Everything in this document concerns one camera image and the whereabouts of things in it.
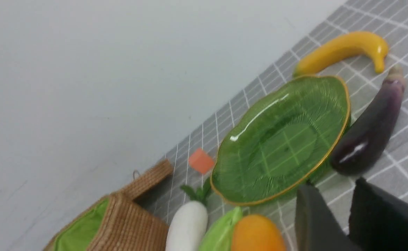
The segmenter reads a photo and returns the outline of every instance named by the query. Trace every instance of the green glass dish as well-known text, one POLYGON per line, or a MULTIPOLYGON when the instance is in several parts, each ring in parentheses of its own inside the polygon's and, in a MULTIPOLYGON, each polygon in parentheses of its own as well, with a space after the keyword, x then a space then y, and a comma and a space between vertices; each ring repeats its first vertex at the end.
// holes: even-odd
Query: green glass dish
POLYGON ((341 78, 295 78, 255 103, 223 139, 212 188, 233 205, 257 205, 314 181, 349 121, 341 78))

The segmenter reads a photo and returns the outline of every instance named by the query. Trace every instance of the orange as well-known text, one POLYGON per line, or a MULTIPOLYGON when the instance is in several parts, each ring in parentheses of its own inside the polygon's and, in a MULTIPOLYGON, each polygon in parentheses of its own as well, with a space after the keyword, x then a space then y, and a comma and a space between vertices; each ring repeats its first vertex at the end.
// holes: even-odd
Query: orange
POLYGON ((242 218, 233 230, 231 251, 285 251, 282 235, 268 218, 252 214, 242 218))

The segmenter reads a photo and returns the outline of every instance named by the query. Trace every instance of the green cabbage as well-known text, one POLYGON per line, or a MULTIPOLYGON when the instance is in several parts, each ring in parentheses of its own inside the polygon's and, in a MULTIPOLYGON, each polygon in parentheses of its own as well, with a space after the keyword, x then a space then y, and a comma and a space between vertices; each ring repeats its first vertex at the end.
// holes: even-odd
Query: green cabbage
POLYGON ((233 228, 242 217, 241 207, 236 207, 215 221, 204 235, 199 251, 230 251, 233 228))

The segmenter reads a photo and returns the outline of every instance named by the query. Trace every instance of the white radish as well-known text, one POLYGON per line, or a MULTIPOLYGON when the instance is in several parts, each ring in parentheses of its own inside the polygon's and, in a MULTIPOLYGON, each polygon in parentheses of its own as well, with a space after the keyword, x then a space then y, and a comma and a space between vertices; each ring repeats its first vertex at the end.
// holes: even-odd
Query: white radish
POLYGON ((210 180, 206 179, 196 192, 187 185, 181 189, 190 197, 182 205, 170 223, 165 251, 198 251, 207 228, 206 198, 210 191, 210 180))

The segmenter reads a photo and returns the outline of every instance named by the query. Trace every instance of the white wall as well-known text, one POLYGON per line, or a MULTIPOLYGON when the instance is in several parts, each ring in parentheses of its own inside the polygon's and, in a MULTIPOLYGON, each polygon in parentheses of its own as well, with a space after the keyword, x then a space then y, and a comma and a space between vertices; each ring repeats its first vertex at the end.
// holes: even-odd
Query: white wall
POLYGON ((0 1, 0 250, 40 250, 342 2, 0 1))

